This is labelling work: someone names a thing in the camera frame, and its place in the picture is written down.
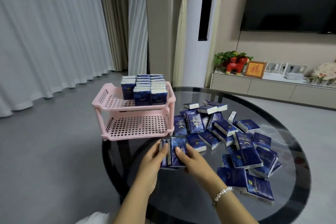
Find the round glass table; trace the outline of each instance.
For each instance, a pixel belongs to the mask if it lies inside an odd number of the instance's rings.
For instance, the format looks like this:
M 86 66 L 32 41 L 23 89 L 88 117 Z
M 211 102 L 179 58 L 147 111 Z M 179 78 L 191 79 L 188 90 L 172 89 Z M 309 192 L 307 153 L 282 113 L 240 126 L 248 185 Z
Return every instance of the round glass table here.
M 234 192 L 245 208 L 259 223 L 291 223 L 304 209 L 311 186 L 308 161 L 293 135 L 272 115 L 239 97 L 216 90 L 195 87 L 173 88 L 176 103 L 175 115 L 185 110 L 183 103 L 203 100 L 228 104 L 223 111 L 227 118 L 237 112 L 236 120 L 252 119 L 261 133 L 272 138 L 271 148 L 278 153 L 282 167 L 269 179 L 274 196 L 270 205 L 252 197 Z M 103 141 L 102 154 L 107 174 L 123 200 L 132 185 L 142 157 L 158 138 Z M 224 144 L 216 149 L 207 148 L 201 154 L 213 170 L 222 166 Z M 211 198 L 193 179 L 179 169 L 160 170 L 157 185 L 149 198 L 146 218 L 154 223 L 220 223 Z

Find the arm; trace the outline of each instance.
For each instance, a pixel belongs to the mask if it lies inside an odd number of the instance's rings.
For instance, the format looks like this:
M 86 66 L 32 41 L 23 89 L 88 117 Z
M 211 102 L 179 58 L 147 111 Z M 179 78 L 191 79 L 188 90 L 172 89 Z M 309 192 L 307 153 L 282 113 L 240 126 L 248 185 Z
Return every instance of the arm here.
M 227 188 L 206 160 L 190 145 L 187 144 L 188 156 L 178 147 L 175 148 L 175 152 L 177 157 L 187 166 L 187 171 L 200 182 L 212 201 L 222 189 Z M 215 208 L 222 224 L 258 223 L 231 191 L 220 197 Z
M 160 140 L 146 153 L 136 178 L 115 217 L 113 224 L 144 224 L 149 195 L 153 192 L 160 164 L 168 153 L 168 145 L 159 152 Z

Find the black tv screen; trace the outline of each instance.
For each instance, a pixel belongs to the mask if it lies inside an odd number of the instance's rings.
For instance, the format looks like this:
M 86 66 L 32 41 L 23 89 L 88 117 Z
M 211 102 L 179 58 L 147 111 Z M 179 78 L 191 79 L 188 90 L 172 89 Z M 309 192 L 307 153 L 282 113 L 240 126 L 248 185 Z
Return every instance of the black tv screen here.
M 336 33 L 336 0 L 246 0 L 241 30 Z

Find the beige wall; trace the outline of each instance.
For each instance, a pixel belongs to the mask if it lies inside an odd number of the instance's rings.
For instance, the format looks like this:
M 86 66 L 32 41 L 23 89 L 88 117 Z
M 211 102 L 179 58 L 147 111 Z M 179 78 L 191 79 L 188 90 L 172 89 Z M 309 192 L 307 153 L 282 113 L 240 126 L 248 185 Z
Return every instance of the beige wall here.
M 170 82 L 180 4 L 181 0 L 147 0 L 150 72 L 163 74 Z
M 336 35 L 242 31 L 239 37 L 245 2 L 221 2 L 215 53 L 237 49 L 258 61 L 307 65 L 308 73 L 321 63 L 335 61 Z

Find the right hand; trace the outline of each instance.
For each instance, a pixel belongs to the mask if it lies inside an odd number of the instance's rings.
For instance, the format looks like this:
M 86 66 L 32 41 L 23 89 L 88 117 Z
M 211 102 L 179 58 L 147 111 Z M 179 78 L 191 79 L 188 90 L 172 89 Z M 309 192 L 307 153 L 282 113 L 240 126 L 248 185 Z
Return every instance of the right hand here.
M 186 171 L 199 181 L 205 191 L 209 193 L 212 185 L 216 182 L 223 184 L 208 162 L 190 145 L 187 144 L 188 156 L 179 147 L 175 148 L 175 152 L 177 157 L 187 166 Z

